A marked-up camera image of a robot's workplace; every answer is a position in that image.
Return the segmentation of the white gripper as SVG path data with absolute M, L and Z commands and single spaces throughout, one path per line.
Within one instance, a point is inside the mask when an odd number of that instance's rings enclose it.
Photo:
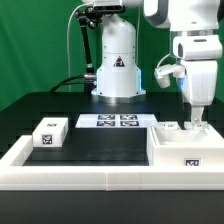
M 177 83 L 191 106 L 191 123 L 200 124 L 204 108 L 214 99 L 222 45 L 217 35 L 176 36 L 173 54 L 183 67 Z

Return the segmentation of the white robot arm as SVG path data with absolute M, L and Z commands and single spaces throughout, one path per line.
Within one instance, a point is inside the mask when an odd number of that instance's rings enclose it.
M 173 65 L 160 65 L 155 77 L 162 88 L 174 76 L 183 100 L 191 104 L 191 122 L 200 124 L 204 107 L 214 99 L 217 60 L 223 48 L 217 30 L 223 0 L 82 0 L 102 17 L 102 65 L 97 71 L 98 99 L 133 98 L 142 94 L 135 62 L 135 28 L 119 15 L 140 7 L 147 22 L 170 31 Z

